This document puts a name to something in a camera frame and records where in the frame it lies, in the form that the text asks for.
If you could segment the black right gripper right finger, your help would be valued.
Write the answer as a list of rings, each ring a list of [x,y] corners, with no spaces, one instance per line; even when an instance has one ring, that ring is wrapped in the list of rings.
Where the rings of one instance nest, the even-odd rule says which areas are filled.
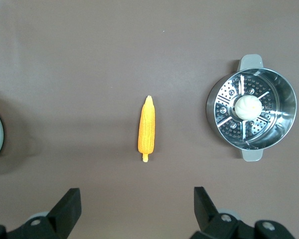
[[[192,239],[235,239],[238,220],[231,214],[220,213],[204,187],[194,188],[194,213],[200,230]]]

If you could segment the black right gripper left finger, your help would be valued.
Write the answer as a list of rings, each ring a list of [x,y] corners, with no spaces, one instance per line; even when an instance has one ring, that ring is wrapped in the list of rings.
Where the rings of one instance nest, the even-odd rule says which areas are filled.
[[[80,189],[71,188],[46,216],[37,216],[8,232],[8,239],[66,239],[81,216]]]

